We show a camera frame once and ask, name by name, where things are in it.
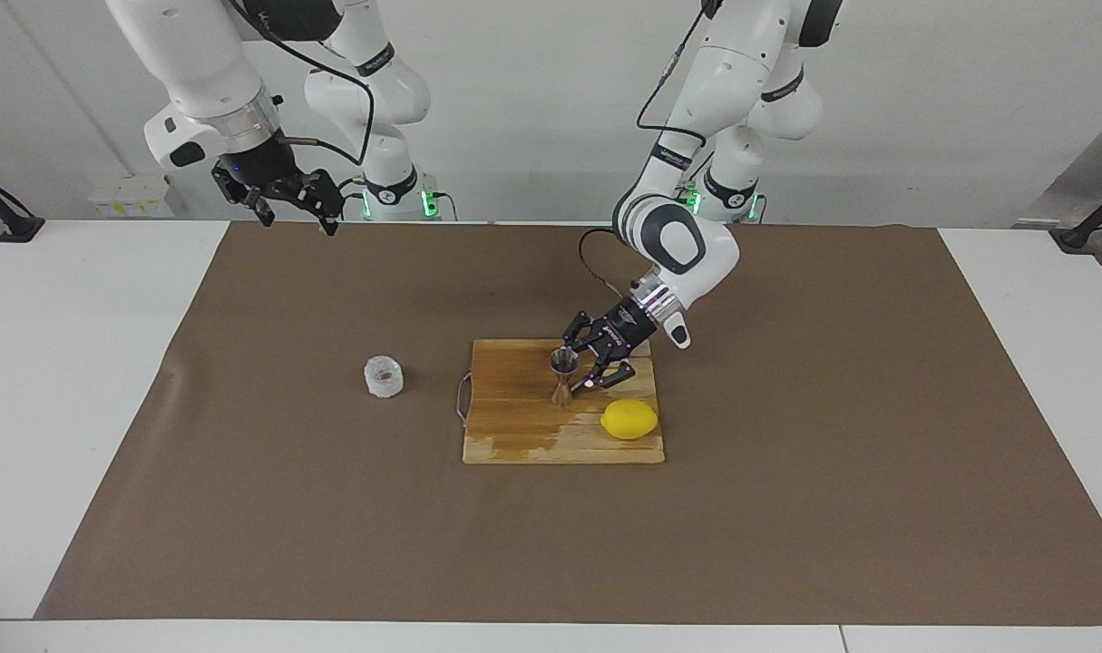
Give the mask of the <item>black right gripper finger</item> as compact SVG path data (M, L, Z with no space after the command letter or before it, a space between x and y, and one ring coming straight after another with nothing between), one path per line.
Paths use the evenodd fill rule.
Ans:
M272 227L276 220L276 213L269 206L268 200L260 193L260 189L245 185L231 177L227 172L214 172L213 179L219 187L220 194L226 202L239 204L247 207L264 228Z
M317 219L318 227L328 237L338 231L345 198L326 170L300 172L284 177L285 202Z

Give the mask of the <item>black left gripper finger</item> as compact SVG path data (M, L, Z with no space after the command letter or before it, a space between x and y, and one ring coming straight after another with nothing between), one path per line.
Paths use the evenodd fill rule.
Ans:
M587 311L579 311L575 318L569 322L562 340L569 350L588 350L601 340L601 326Z
M633 379L634 376L635 368L627 360L618 361L617 364L596 363L586 376L582 377L582 380L575 382L574 393L619 385L622 382Z

